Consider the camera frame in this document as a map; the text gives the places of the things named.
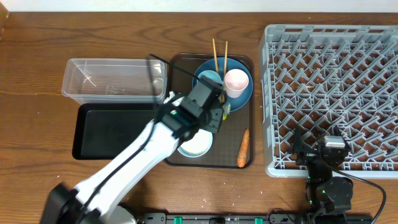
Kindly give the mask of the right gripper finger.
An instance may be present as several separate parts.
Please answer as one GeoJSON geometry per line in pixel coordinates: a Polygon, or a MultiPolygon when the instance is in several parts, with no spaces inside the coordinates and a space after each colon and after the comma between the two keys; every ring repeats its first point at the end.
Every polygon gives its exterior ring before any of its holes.
{"type": "Polygon", "coordinates": [[[338,126],[334,126],[334,127],[333,127],[333,135],[334,135],[334,136],[339,136],[339,137],[341,137],[343,140],[345,140],[345,138],[344,138],[344,136],[343,136],[343,134],[342,134],[342,132],[340,131],[340,129],[339,129],[338,126]]]}
{"type": "Polygon", "coordinates": [[[294,129],[294,141],[292,143],[293,152],[300,152],[302,150],[302,138],[300,128],[297,126],[294,129]]]}

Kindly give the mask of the green snack wrapper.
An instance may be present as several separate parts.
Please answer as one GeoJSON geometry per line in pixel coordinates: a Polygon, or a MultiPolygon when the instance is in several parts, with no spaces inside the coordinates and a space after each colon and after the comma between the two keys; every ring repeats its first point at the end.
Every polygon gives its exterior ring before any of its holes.
{"type": "Polygon", "coordinates": [[[225,120],[228,117],[230,111],[231,111],[231,104],[226,101],[225,104],[223,105],[223,120],[225,120]]]}

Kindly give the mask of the white tissue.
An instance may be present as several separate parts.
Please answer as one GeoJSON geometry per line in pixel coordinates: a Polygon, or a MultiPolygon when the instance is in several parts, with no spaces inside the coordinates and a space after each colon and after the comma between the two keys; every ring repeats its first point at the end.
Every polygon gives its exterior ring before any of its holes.
{"type": "Polygon", "coordinates": [[[173,91],[169,92],[169,96],[164,100],[164,104],[168,103],[170,100],[172,100],[172,104],[174,106],[178,105],[178,100],[174,101],[173,98],[175,96],[175,93],[173,91]]]}

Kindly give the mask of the light blue rice bowl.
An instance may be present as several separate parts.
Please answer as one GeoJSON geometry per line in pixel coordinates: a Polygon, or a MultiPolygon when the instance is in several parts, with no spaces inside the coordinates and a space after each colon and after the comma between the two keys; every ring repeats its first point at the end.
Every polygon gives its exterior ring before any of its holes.
{"type": "Polygon", "coordinates": [[[191,140],[184,142],[177,151],[186,157],[200,157],[210,149],[213,134],[200,129],[191,140]]]}

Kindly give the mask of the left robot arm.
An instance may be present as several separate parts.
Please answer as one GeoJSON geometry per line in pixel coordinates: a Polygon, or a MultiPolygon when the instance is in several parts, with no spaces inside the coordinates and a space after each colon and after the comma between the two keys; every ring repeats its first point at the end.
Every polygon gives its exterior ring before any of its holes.
{"type": "Polygon", "coordinates": [[[91,177],[69,190],[51,190],[41,223],[135,223],[118,205],[124,196],[160,161],[169,157],[199,130],[217,133],[225,96],[222,85],[207,77],[188,95],[177,94],[158,105],[154,119],[125,150],[91,177]]]}

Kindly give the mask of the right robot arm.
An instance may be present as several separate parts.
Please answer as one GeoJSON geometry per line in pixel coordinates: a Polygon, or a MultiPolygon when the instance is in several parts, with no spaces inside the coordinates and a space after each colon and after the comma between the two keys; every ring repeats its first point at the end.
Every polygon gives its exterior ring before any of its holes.
{"type": "Polygon", "coordinates": [[[345,211],[351,209],[353,182],[347,177],[333,176],[333,169],[343,163],[351,150],[341,134],[323,136],[315,147],[305,145],[299,127],[289,153],[295,163],[308,170],[305,187],[306,200],[311,209],[296,218],[295,223],[347,223],[345,211]]]}

